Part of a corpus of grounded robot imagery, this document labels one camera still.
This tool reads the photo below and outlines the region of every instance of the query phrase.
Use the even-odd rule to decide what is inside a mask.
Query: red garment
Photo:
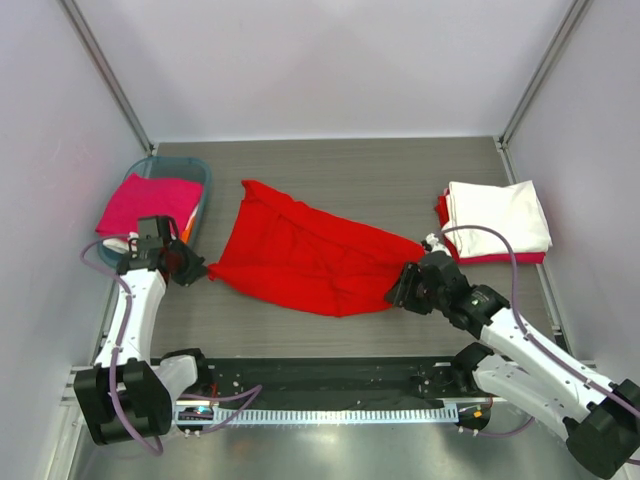
[[[101,236],[138,231],[138,219],[173,217],[182,232],[198,206],[202,185],[180,178],[142,178],[129,175],[115,191],[96,227]]]
[[[447,210],[447,197],[445,195],[441,195],[438,197],[438,205],[435,208],[436,213],[438,214],[438,220],[440,221],[440,226],[444,227],[444,225],[449,221],[449,210]],[[445,245],[451,252],[451,256],[453,259],[460,265],[472,265],[475,263],[492,263],[492,262],[511,262],[511,258],[508,253],[497,253],[493,255],[482,255],[480,257],[471,257],[471,258],[460,258],[458,255],[458,250],[456,250],[455,245],[449,241],[445,236],[444,240]],[[536,263],[540,264],[544,261],[545,252],[540,253],[516,253],[516,259],[518,263]]]
[[[410,240],[295,201],[255,180],[209,278],[283,307],[342,317],[385,310],[405,262],[424,254]]]

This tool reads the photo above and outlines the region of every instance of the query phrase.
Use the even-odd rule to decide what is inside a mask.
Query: pink towel
[[[138,230],[140,217],[170,215],[180,232],[202,196],[202,185],[180,178],[141,178],[130,175],[115,191],[96,227],[101,236]]]

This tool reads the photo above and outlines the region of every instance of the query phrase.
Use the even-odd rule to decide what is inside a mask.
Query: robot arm
[[[528,412],[562,438],[593,474],[611,478],[640,447],[638,419],[610,398],[638,409],[640,388],[630,380],[614,384],[526,321],[524,332],[509,302],[490,287],[470,285],[444,251],[407,263],[386,299],[422,315],[439,310],[454,327],[488,345],[471,344],[455,357],[461,386],[498,395]]]
[[[178,397],[189,387],[198,389],[212,383],[204,355],[198,349],[167,354],[159,368],[150,366],[156,313],[169,280],[188,286],[207,273],[204,258],[172,237],[172,224],[170,217],[139,220],[139,238],[130,240],[129,252],[117,267],[122,284],[106,343],[94,367],[76,375],[73,388],[98,445],[131,439],[109,394],[111,352],[116,345],[120,347],[116,362],[120,404],[127,420],[143,437],[166,434]],[[135,300],[127,302],[129,295]],[[126,330],[118,342],[123,322],[127,322]]]

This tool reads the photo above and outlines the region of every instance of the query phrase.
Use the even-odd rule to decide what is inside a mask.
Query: folded white cloth
[[[533,182],[508,187],[451,182],[447,195],[449,222],[443,228],[482,225],[509,241],[514,252],[546,252],[552,245],[549,226],[538,201]],[[447,233],[460,258],[507,253],[494,235],[479,230]]]

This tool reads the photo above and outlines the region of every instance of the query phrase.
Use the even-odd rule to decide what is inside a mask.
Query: white wall
[[[79,0],[155,141],[501,133],[570,0]]]
[[[144,155],[57,2],[0,2],[0,79],[0,476],[23,480],[99,327],[107,282],[78,252]]]
[[[511,145],[577,355],[640,382],[640,2],[593,2]]]

